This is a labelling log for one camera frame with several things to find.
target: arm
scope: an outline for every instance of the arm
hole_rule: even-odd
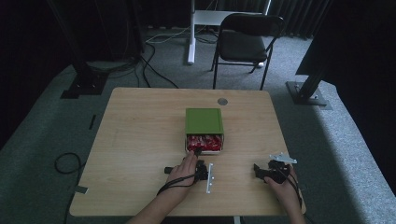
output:
[[[293,175],[297,180],[294,169],[292,167],[290,168],[290,174]],[[303,213],[301,212],[299,199],[294,187],[289,183],[289,181],[285,180],[282,184],[278,184],[270,177],[265,177],[264,179],[285,208],[285,211],[289,216],[290,223],[305,224],[305,219]]]
[[[198,158],[193,151],[189,154],[179,166],[175,166],[171,174],[168,176],[166,183],[177,179],[179,177],[195,174],[195,166]],[[193,184],[194,178],[185,179],[176,183],[178,186],[189,186]],[[161,223],[163,219],[183,200],[187,197],[190,188],[175,187],[166,189],[155,197],[142,211],[130,219],[127,224],[157,224]]]

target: small round object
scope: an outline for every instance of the small round object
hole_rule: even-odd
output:
[[[219,99],[218,99],[218,104],[219,104],[219,105],[227,105],[227,104],[228,104],[228,101],[227,101],[227,99],[225,99],[225,98],[219,98]]]

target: gray carpet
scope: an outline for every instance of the gray carpet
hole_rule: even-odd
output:
[[[213,36],[199,35],[213,40]],[[180,88],[211,89],[209,72],[214,45],[197,42],[195,64],[187,65],[188,39],[172,38],[153,44],[150,64]],[[307,215],[315,223],[395,223],[396,200],[380,174],[359,130],[333,85],[319,89],[332,106],[295,105],[286,81],[304,81],[295,71],[310,40],[282,37],[277,40],[264,89],[270,92],[290,155],[295,165]],[[150,46],[143,55],[152,53]],[[102,68],[119,63],[95,62]],[[262,69],[220,66],[218,89],[257,90]],[[151,69],[146,75],[152,88],[174,88]],[[54,169],[65,152],[87,160],[111,91],[116,87],[146,88],[142,63],[135,70],[113,73],[102,95],[60,99],[73,81],[72,66],[64,69],[37,100],[18,130],[0,151],[0,223],[63,223],[77,174],[61,175]],[[96,119],[92,125],[92,116]],[[63,169],[76,167],[62,160]],[[67,223],[123,223],[128,217],[68,217]],[[288,223],[286,217],[245,217],[247,224]],[[208,219],[205,223],[216,223]]]

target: red object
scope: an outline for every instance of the red object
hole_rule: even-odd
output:
[[[195,150],[200,148],[202,151],[220,151],[221,137],[218,134],[214,135],[189,135],[187,138],[187,150]]]

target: green box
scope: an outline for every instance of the green box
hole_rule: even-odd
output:
[[[189,136],[209,135],[221,139],[219,150],[205,150],[202,154],[219,154],[223,150],[224,130],[222,125],[221,110],[219,108],[187,108],[186,109],[186,141],[185,149],[188,150]]]

